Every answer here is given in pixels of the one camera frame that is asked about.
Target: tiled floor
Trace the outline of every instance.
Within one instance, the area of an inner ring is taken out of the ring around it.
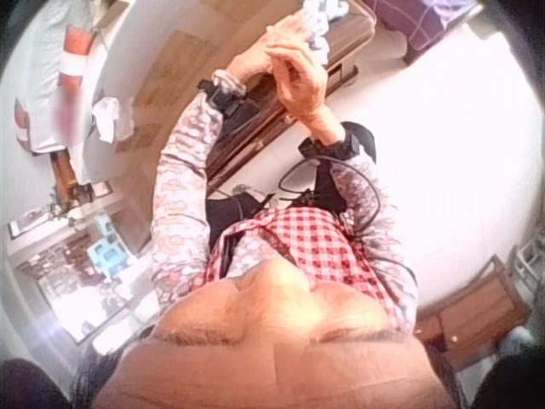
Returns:
[[[328,105],[375,135],[424,306],[465,285],[493,254],[505,261],[531,230],[542,196],[542,110],[499,32],[481,40],[461,26],[409,67],[404,49],[403,36],[379,27],[358,55],[357,83]],[[306,136],[293,126],[223,191],[239,183],[275,191]],[[310,187],[313,169],[290,179]]]

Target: black pants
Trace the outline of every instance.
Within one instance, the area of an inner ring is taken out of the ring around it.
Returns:
[[[376,163],[375,137],[363,125],[343,122],[342,126],[358,138],[359,144]],[[316,169],[313,205],[330,211],[342,213],[347,209],[347,202],[339,194],[330,173],[330,162],[321,163]],[[241,193],[232,199],[206,200],[206,217],[210,225],[209,246],[212,250],[215,242],[224,230],[240,222],[241,211],[244,219],[253,217],[263,206],[248,193]]]

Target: floral long-sleeve shirt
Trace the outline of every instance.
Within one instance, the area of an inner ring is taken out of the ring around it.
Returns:
[[[245,87],[226,72],[215,72],[213,79],[224,89],[245,93]],[[416,280],[404,267],[407,260],[398,237],[397,209],[364,152],[347,163],[366,175],[379,193],[380,211],[371,223],[378,206],[372,188],[353,170],[332,164],[331,175],[348,207],[341,222],[317,208],[264,210],[228,228],[210,253],[205,163],[222,121],[206,94],[199,93],[182,113],[159,161],[152,237],[153,284],[162,307],[220,279],[226,237],[244,232],[227,277],[244,274],[263,260],[286,258],[315,279],[340,281],[375,298],[398,331],[411,332],[416,319]]]

